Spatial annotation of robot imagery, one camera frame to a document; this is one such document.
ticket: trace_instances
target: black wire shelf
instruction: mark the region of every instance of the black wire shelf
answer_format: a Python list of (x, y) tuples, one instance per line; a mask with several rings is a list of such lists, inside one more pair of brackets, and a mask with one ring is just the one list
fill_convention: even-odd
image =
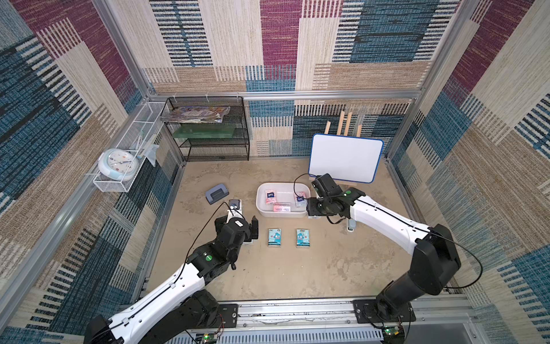
[[(182, 106), (229, 106), (231, 109), (221, 123), (233, 127), (231, 138), (174, 138), (185, 161), (249, 160), (250, 137), (242, 97), (171, 97), (166, 100), (170, 111)], [(174, 134), (184, 123), (165, 121), (164, 125)]]

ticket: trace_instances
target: whiteboard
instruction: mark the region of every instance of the whiteboard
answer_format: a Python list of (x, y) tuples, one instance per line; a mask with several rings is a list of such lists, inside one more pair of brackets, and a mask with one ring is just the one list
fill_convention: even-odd
[(309, 174), (328, 173), (333, 179), (372, 183), (383, 147), (382, 140), (315, 134)]

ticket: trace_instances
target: green board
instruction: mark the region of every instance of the green board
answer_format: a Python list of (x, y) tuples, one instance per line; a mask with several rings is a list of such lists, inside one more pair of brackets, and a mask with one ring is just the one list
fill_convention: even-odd
[(174, 131), (175, 139), (230, 139), (233, 137), (235, 126), (230, 124), (182, 124)]

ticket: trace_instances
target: shelf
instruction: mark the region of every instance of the shelf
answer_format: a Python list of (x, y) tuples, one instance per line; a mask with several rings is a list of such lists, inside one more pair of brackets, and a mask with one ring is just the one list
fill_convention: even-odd
[[(121, 182), (115, 181), (101, 172), (98, 172), (93, 179), (93, 183), (102, 192), (128, 192), (134, 180), (138, 176), (141, 167), (147, 161), (146, 157), (137, 158), (136, 155), (146, 148), (149, 143), (154, 143), (158, 133), (162, 128), (160, 116), (162, 113), (167, 113), (168, 108), (163, 102), (148, 102), (146, 103), (137, 116), (134, 118), (122, 138), (118, 141), (115, 147), (130, 152), (134, 155), (137, 161), (137, 170), (132, 179)], [(141, 143), (136, 146), (138, 137), (142, 138)]]
[[(169, 111), (181, 106), (229, 106), (229, 113), (223, 116), (221, 123), (235, 128), (230, 138), (174, 138), (186, 161), (248, 160), (250, 156), (250, 138), (248, 124), (241, 97), (172, 97), (166, 100)], [(173, 134), (184, 123), (164, 122)]]
[(233, 146), (246, 145), (248, 138), (233, 138), (233, 139), (187, 139), (180, 145), (180, 148), (194, 146)]

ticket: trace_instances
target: ventilation grille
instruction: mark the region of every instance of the ventilation grille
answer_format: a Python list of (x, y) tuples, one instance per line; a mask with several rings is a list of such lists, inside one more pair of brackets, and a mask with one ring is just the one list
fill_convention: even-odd
[[(349, 343), (349, 342), (380, 342), (382, 331), (372, 327), (355, 327), (339, 329), (303, 329), (303, 330), (255, 330), (226, 331), (219, 339), (219, 344), (297, 344), (297, 343)], [(185, 332), (177, 335), (167, 344), (193, 344), (191, 337)]]

